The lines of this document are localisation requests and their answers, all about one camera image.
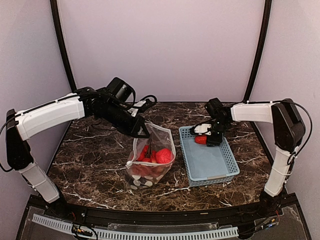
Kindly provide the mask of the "red orange toy pepper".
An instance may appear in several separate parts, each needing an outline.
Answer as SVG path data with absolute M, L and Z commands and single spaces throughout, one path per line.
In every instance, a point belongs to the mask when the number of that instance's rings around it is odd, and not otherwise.
M 198 135 L 194 138 L 194 141 L 197 144 L 206 145 L 207 144 L 207 136 L 206 135 Z

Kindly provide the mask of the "red lychee bunch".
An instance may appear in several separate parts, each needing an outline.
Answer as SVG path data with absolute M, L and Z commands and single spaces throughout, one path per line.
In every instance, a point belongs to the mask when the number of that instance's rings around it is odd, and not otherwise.
M 159 164 L 156 161 L 156 152 L 158 151 L 156 145 L 149 139 L 131 166 L 131 173 L 141 177 L 161 175 L 165 171 L 165 167 L 164 164 Z

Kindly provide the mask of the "light blue plastic basket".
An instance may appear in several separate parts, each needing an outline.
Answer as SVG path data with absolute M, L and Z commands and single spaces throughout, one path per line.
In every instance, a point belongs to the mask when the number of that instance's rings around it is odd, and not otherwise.
M 230 182 L 240 173 L 226 138 L 219 146 L 195 142 L 190 126 L 179 128 L 180 147 L 190 187 Z

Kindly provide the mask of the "clear dotted zip bag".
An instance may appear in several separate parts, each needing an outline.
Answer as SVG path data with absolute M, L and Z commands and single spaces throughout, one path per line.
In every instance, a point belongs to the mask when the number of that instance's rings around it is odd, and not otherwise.
M 135 138 L 125 165 L 124 180 L 132 190 L 156 185 L 176 158 L 172 132 L 151 122 L 145 124 L 149 138 Z

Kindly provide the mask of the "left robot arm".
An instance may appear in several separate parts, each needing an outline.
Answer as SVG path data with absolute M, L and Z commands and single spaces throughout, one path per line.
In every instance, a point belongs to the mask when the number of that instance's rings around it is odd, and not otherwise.
M 91 87 L 78 89 L 62 98 L 52 100 L 28 110 L 7 112 L 5 130 L 6 158 L 8 172 L 19 172 L 42 198 L 51 204 L 51 210 L 60 218 L 67 218 L 70 206 L 61 198 L 56 185 L 39 167 L 31 154 L 28 140 L 34 135 L 65 122 L 94 116 L 111 123 L 123 135 L 133 138 L 149 138 L 145 119 L 140 116 L 157 99 L 148 95 L 138 102 L 127 103 L 126 100 L 135 91 L 125 84 L 119 89 L 103 87 L 94 90 Z

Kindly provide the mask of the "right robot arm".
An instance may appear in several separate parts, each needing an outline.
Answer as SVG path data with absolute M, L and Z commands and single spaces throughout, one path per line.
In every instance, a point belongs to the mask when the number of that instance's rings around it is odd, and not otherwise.
M 290 177 L 295 159 L 311 137 L 312 131 L 306 130 L 299 112 L 306 109 L 290 98 L 231 105 L 224 105 L 218 98 L 213 98 L 205 104 L 205 109 L 211 121 L 204 132 L 208 135 L 207 144 L 211 146 L 222 143 L 232 122 L 269 125 L 269 137 L 273 137 L 269 143 L 274 144 L 275 153 L 263 193 L 270 197 L 279 195 Z

